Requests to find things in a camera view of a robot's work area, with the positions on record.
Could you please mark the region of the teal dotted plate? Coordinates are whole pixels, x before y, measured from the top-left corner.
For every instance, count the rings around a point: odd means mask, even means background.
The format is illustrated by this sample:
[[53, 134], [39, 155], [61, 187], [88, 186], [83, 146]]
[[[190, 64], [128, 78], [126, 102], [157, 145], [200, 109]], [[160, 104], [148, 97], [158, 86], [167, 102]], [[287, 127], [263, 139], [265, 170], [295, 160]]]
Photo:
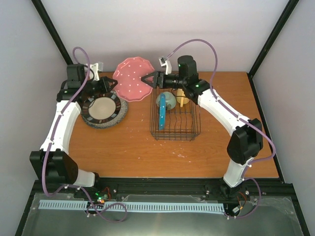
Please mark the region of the teal dotted plate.
[[166, 116], [166, 96], [165, 93], [159, 95], [159, 125], [158, 129], [163, 130], [165, 127], [165, 116]]

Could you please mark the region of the light green bowl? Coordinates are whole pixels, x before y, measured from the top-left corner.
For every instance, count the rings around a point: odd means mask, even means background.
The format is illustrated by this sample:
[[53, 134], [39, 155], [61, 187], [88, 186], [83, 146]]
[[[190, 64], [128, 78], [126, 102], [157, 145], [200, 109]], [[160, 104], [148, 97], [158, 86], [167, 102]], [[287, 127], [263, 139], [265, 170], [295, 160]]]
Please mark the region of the light green bowl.
[[160, 106], [160, 96], [162, 94], [165, 95], [166, 110], [172, 110], [176, 106], [177, 100], [175, 96], [171, 92], [168, 92], [168, 91], [162, 92], [161, 94], [158, 95], [158, 97], [156, 98], [156, 105], [158, 107]]

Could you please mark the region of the yellow mug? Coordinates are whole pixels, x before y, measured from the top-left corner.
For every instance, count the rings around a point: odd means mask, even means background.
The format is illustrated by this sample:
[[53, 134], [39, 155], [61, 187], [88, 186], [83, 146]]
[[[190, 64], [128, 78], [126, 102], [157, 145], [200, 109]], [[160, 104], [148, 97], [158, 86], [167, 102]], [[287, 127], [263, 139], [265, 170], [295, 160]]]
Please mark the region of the yellow mug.
[[185, 96], [184, 91], [180, 88], [176, 91], [176, 100], [180, 104], [180, 107], [183, 107], [185, 104], [189, 103], [189, 99]]

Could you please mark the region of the black mosaic rim plate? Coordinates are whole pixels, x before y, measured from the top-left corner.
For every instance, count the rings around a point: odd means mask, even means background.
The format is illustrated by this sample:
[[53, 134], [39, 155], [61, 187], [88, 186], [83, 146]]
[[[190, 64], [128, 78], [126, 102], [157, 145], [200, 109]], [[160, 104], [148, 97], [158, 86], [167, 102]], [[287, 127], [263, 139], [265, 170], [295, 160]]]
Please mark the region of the black mosaic rim plate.
[[92, 124], [104, 124], [120, 113], [122, 102], [111, 92], [88, 97], [81, 110], [81, 116]]

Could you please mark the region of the pink dotted plate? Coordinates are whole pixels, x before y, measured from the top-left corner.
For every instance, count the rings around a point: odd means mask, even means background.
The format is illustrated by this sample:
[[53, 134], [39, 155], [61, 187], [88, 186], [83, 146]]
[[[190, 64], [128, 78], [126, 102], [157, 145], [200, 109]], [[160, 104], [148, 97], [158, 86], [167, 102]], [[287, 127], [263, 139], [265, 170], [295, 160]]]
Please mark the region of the pink dotted plate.
[[141, 81], [141, 78], [154, 72], [151, 63], [141, 57], [127, 58], [118, 64], [113, 79], [118, 84], [116, 94], [127, 102], [142, 101], [151, 94], [153, 88]]

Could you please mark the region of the grey speckled plate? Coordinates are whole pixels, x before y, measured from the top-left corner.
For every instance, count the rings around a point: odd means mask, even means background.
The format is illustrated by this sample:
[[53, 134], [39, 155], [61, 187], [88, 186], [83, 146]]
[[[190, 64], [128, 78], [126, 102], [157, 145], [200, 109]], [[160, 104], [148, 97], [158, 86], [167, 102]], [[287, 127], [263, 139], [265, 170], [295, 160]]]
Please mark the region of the grey speckled plate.
[[85, 120], [83, 117], [83, 121], [90, 127], [95, 128], [95, 129], [106, 129], [106, 128], [110, 128], [113, 127], [115, 125], [117, 125], [118, 123], [120, 123], [126, 116], [127, 112], [128, 112], [128, 102], [125, 101], [124, 99], [120, 98], [121, 102], [122, 102], [122, 106], [121, 106], [121, 110], [120, 113], [118, 114], [118, 116], [113, 119], [110, 122], [104, 123], [104, 124], [92, 124], [90, 122], [88, 122], [87, 120]]

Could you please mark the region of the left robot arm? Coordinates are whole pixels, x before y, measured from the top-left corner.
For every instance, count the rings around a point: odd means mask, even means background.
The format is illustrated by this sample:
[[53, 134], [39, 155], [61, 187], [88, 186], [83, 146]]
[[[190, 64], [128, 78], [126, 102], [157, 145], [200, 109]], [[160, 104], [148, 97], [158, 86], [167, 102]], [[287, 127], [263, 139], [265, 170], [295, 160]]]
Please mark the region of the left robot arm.
[[40, 149], [30, 154], [44, 191], [47, 184], [53, 183], [63, 188], [85, 187], [92, 198], [102, 194], [98, 173], [81, 170], [69, 156], [69, 142], [78, 116], [93, 128], [106, 129], [118, 124], [128, 111], [128, 103], [113, 91], [117, 81], [100, 77], [102, 70], [102, 62], [67, 66], [67, 80], [57, 95], [50, 131]]

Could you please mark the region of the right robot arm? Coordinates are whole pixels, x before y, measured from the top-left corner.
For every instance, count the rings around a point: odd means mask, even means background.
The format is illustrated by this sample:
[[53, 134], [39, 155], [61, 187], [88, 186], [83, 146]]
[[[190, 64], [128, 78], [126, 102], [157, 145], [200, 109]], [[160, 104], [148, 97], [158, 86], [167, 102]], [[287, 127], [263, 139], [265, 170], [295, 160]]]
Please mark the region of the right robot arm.
[[154, 71], [141, 77], [141, 81], [154, 89], [182, 89], [186, 98], [209, 112], [226, 129], [230, 135], [227, 146], [230, 161], [221, 191], [228, 196], [244, 181], [245, 170], [263, 148], [262, 124], [236, 111], [209, 82], [200, 79], [192, 56], [181, 56], [177, 63], [179, 71], [173, 74], [169, 60], [161, 58], [160, 64], [166, 71]]

